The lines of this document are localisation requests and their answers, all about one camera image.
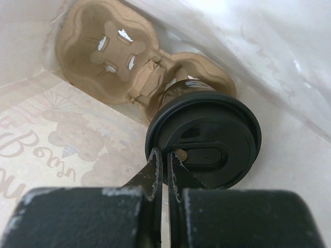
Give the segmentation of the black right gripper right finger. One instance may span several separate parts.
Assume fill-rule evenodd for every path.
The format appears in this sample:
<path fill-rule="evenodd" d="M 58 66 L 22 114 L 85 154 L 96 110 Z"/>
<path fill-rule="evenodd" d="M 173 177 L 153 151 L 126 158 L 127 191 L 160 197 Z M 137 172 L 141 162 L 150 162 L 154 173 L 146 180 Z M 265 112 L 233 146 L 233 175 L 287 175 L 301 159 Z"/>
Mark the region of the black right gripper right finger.
<path fill-rule="evenodd" d="M 283 190 L 209 189 L 168 154 L 171 247 L 324 247 L 303 199 Z"/>

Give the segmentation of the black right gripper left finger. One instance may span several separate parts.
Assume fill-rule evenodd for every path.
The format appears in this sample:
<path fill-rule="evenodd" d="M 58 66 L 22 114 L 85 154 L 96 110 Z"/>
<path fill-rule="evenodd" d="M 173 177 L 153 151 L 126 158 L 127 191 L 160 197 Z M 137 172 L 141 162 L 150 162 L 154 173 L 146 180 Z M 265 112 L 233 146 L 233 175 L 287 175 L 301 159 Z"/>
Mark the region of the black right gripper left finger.
<path fill-rule="evenodd" d="M 15 208 L 1 247 L 160 247 L 162 154 L 123 187 L 36 188 Z"/>

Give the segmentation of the printed paper takeout bag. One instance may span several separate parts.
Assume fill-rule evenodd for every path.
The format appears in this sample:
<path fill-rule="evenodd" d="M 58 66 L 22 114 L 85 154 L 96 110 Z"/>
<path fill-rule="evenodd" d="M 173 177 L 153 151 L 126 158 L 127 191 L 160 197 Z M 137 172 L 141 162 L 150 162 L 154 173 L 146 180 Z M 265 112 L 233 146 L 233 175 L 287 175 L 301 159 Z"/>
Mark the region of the printed paper takeout bag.
<path fill-rule="evenodd" d="M 128 1 L 167 53 L 224 68 L 262 148 L 237 189 L 284 189 L 330 247 L 330 1 Z M 1 229 L 38 187 L 120 187 L 146 163 L 135 106 L 68 84 L 55 44 L 73 1 L 1 1 Z"/>

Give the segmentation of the black paper coffee cup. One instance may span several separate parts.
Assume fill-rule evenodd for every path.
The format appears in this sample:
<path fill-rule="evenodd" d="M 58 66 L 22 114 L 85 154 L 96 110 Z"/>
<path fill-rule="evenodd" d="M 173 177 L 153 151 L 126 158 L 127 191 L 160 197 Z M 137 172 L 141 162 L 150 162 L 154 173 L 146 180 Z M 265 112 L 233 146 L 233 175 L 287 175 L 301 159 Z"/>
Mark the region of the black paper coffee cup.
<path fill-rule="evenodd" d="M 168 104 L 170 101 L 174 100 L 175 98 L 196 91 L 216 91 L 216 90 L 211 86 L 209 86 L 208 84 L 201 82 L 200 80 L 196 80 L 196 79 L 181 80 L 169 86 L 165 90 L 165 92 L 163 93 L 160 99 L 159 109 L 163 108 L 166 104 Z"/>

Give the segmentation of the brown pulp cup carrier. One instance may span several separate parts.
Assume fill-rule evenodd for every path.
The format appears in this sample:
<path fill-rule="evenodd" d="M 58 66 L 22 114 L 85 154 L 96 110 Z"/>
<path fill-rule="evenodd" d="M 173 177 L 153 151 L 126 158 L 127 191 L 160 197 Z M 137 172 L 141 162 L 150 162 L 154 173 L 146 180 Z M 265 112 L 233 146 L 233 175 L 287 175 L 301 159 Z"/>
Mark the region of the brown pulp cup carrier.
<path fill-rule="evenodd" d="M 150 123 L 172 80 L 199 79 L 236 96 L 230 76 L 204 56 L 160 48 L 152 24 L 119 1 L 77 1 L 56 44 L 66 80 L 102 103 L 132 104 Z"/>

